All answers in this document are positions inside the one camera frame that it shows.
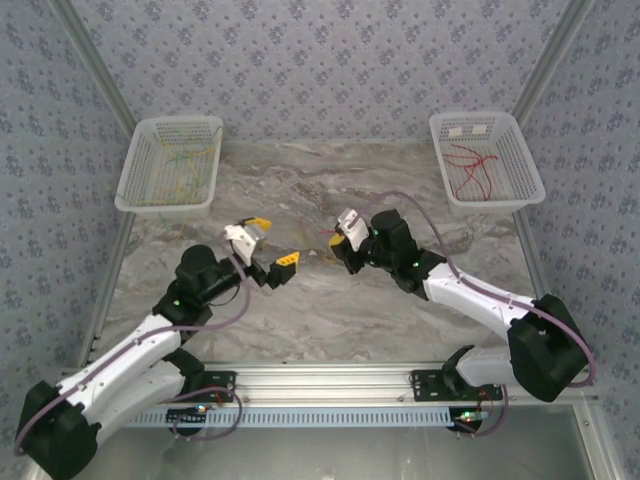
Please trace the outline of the white perforated plastic basket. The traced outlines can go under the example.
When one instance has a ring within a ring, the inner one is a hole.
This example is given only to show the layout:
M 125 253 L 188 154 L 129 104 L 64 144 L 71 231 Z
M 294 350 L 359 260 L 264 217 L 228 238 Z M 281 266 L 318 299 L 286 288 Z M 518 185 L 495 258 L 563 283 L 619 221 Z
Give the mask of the white perforated plastic basket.
M 209 215 L 216 188 L 224 123 L 217 116 L 164 116 L 134 130 L 115 206 L 147 220 Z

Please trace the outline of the small LED circuit board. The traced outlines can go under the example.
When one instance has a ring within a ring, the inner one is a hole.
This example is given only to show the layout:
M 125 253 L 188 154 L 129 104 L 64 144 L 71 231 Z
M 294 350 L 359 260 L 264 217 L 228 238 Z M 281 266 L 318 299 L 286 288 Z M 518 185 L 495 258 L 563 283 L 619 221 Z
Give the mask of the small LED circuit board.
M 165 414 L 165 422 L 174 436 L 191 437 L 205 427 L 207 411 L 208 409 L 204 405 L 168 409 Z
M 477 435 L 482 423 L 489 418 L 489 412 L 478 407 L 450 408 L 449 414 L 453 422 L 449 430 L 471 436 Z

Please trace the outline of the white basket with sticker labels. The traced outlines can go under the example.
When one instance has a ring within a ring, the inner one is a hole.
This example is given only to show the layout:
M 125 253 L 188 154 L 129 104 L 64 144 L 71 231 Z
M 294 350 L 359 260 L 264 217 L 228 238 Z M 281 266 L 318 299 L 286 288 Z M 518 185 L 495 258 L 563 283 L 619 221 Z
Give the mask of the white basket with sticker labels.
M 472 135 L 475 124 L 488 126 Z M 449 138 L 450 128 L 460 137 Z M 447 202 L 456 215 L 512 214 L 546 192 L 516 119 L 504 112 L 439 113 L 429 119 Z

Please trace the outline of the grey metal sheet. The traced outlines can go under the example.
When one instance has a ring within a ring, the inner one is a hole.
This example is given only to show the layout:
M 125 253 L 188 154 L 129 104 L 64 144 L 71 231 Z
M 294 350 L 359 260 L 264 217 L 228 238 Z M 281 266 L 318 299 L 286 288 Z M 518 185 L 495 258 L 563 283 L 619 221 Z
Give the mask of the grey metal sheet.
M 436 427 L 241 428 L 213 442 L 117 432 L 76 480 L 631 480 L 600 422 L 513 407 L 483 438 Z

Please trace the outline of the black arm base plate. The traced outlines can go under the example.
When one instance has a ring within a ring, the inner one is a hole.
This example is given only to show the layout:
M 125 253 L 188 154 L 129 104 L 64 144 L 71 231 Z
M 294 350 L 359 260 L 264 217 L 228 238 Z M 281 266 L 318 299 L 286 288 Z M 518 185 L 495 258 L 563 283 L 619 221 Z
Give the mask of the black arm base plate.
M 161 372 L 159 369 L 150 369 L 143 376 L 139 398 L 149 405 L 175 402 L 175 397 L 206 388 L 234 390 L 235 383 L 234 371 L 204 371 L 184 376 L 179 371 Z
M 504 397 L 499 386 L 471 386 L 455 371 L 413 370 L 408 379 L 416 402 L 496 401 Z

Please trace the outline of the aluminium mounting rail beam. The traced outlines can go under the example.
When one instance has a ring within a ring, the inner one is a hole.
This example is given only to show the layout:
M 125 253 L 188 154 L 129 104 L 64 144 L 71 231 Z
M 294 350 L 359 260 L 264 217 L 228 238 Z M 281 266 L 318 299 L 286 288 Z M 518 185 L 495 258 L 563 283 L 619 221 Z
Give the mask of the aluminium mounting rail beam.
M 101 413 L 118 401 L 135 409 L 154 405 L 139 398 L 143 376 L 150 369 L 179 371 L 192 375 L 204 371 L 234 371 L 235 389 L 243 404 L 251 407 L 370 407 L 414 404 L 409 374 L 413 370 L 436 370 L 435 363 L 209 363 L 202 371 L 187 373 L 168 361 L 143 368 L 132 367 L 120 377 L 102 373 L 90 380 L 89 371 L 79 371 L 61 380 L 56 387 L 70 393 L 71 402 L 79 402 L 89 412 Z M 187 393 L 187 403 L 216 403 L 230 389 L 211 387 Z

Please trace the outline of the aluminium frame post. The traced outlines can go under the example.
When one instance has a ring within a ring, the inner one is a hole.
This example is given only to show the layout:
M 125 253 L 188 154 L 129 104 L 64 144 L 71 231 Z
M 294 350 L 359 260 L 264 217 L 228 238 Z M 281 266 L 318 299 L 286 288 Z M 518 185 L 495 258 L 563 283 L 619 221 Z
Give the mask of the aluminium frame post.
M 131 137 L 137 120 L 71 0 L 47 0 L 47 3 L 92 76 L 119 126 L 127 136 Z
M 520 126 L 531 116 L 595 1 L 568 0 L 511 110 Z

